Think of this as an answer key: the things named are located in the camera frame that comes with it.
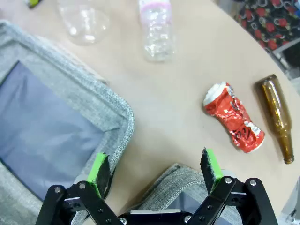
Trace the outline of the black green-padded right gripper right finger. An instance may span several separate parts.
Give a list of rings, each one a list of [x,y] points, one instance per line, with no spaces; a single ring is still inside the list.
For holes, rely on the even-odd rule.
[[[226,206],[238,211],[244,225],[277,225],[277,219],[262,181],[245,182],[223,175],[212,150],[204,148],[201,171],[208,196],[188,220],[188,225],[213,225]]]

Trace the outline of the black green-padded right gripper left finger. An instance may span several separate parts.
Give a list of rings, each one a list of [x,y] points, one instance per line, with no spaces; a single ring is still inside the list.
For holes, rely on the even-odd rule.
[[[86,180],[49,187],[37,225],[80,225],[89,216],[97,225],[119,225],[104,197],[112,181],[108,155],[99,153]]]

